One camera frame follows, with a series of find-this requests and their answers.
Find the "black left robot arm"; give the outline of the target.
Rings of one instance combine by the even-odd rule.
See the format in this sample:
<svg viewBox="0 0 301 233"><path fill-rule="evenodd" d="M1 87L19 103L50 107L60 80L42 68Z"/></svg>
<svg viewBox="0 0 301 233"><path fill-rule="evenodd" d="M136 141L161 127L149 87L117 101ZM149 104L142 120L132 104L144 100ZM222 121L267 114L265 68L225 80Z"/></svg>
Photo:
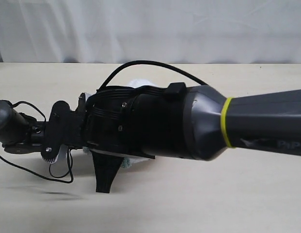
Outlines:
<svg viewBox="0 0 301 233"><path fill-rule="evenodd" d="M80 132L89 96L88 93L81 93L75 110L71 110L63 100L55 102L49 119L42 121L18 112L15 108L22 104L21 101L12 104L8 100L0 100L2 147L12 154L39 152L46 160L58 155L64 147L81 149L85 143Z"/></svg>

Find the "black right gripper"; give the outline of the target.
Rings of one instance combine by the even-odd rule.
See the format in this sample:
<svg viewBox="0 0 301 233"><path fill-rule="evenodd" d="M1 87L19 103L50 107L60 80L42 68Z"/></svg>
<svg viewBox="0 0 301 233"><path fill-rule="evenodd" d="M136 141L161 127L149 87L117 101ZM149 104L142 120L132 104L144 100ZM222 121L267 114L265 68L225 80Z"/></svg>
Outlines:
<svg viewBox="0 0 301 233"><path fill-rule="evenodd" d="M134 137L137 120L132 106L136 98L155 96L154 86L107 86L90 95L85 102L82 138L93 151L96 192L110 193L111 185L123 162L123 157L155 159L143 152Z"/></svg>

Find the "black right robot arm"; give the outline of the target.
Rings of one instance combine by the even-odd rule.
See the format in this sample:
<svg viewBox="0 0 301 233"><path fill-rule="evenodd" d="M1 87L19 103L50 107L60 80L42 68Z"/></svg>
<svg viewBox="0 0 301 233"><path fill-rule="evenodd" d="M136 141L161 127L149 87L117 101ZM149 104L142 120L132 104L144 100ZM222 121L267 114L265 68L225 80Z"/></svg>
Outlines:
<svg viewBox="0 0 301 233"><path fill-rule="evenodd" d="M301 156L301 89L227 98L209 85L108 86L85 105L93 153L211 161L228 148Z"/></svg>

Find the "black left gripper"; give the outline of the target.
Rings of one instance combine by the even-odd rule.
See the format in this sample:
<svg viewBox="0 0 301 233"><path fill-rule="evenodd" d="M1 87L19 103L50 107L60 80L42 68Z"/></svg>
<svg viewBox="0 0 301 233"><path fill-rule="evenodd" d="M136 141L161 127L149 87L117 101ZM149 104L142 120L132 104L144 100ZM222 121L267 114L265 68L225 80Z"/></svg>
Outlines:
<svg viewBox="0 0 301 233"><path fill-rule="evenodd" d="M85 111L85 105L86 105L86 101L89 97L89 94L86 92L83 92L80 94L79 98L78 98L78 105L76 108L76 112L78 113L82 113Z"/></svg>

